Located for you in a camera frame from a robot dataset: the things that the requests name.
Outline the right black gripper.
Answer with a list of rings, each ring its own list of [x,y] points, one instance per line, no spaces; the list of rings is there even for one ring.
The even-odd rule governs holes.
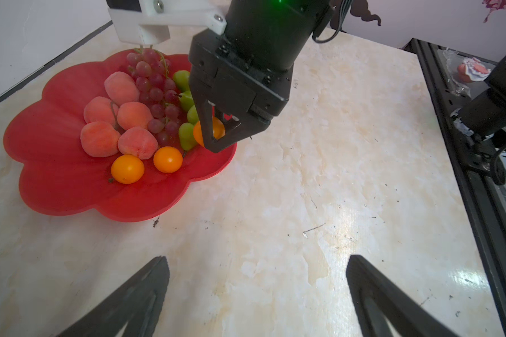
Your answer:
[[[214,153],[267,130],[290,99],[294,67],[278,72],[256,66],[209,29],[193,37],[188,60],[204,147]],[[231,116],[222,119],[226,133],[215,142],[213,107]]]

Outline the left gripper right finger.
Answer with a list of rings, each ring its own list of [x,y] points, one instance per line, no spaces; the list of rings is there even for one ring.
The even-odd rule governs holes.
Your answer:
[[[347,282],[363,336],[455,336],[360,255],[351,255]]]

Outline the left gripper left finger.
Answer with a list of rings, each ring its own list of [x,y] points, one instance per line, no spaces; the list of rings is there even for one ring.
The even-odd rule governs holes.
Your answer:
[[[152,336],[170,283],[167,258],[149,261],[60,336]]]

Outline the green pear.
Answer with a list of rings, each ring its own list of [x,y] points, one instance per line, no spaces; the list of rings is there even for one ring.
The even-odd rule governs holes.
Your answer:
[[[182,150],[186,152],[192,150],[198,144],[193,135],[193,131],[194,125],[189,122],[183,123],[179,127],[179,142]]]
[[[186,118],[188,123],[192,125],[196,125],[199,122],[199,116],[195,105],[188,110]]]
[[[190,72],[187,70],[179,70],[173,74],[172,77],[174,83],[176,84],[178,90],[181,92],[190,91]]]
[[[180,93],[179,102],[184,112],[188,112],[195,105],[191,91]]]

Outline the purple fake grape bunch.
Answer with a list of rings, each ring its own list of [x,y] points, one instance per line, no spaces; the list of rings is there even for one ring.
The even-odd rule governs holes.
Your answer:
[[[171,78],[171,60],[152,48],[137,48],[126,56],[127,72],[140,91],[140,102],[148,107],[153,120],[148,130],[159,146],[171,146],[178,141],[182,124],[179,90]]]

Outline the fake peach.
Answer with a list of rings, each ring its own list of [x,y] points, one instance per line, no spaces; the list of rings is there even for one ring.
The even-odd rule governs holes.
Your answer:
[[[117,113],[119,106],[105,97],[95,97],[84,108],[84,121],[89,124],[92,122],[106,122],[113,127],[118,126]]]
[[[91,157],[109,157],[119,152],[120,133],[107,122],[91,122],[80,134],[83,150]]]
[[[112,73],[104,81],[104,88],[109,99],[119,106],[139,101],[140,91],[136,82],[125,72]]]
[[[126,130],[118,140],[118,150],[140,160],[149,160],[158,150],[156,138],[147,129],[135,126]]]
[[[150,109],[139,102],[124,103],[119,107],[117,121],[124,130],[134,127],[148,128],[148,123],[153,120]]]

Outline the lone orange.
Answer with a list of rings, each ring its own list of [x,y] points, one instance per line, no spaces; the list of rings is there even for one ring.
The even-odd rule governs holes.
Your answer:
[[[112,179],[118,183],[129,185],[139,181],[145,173],[144,163],[129,154],[118,157],[110,168]]]

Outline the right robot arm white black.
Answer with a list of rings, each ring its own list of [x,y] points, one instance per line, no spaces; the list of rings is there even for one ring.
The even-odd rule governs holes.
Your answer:
[[[268,129],[290,99],[295,60],[333,15],[329,1],[232,1],[221,35],[194,36],[189,84],[205,148]]]

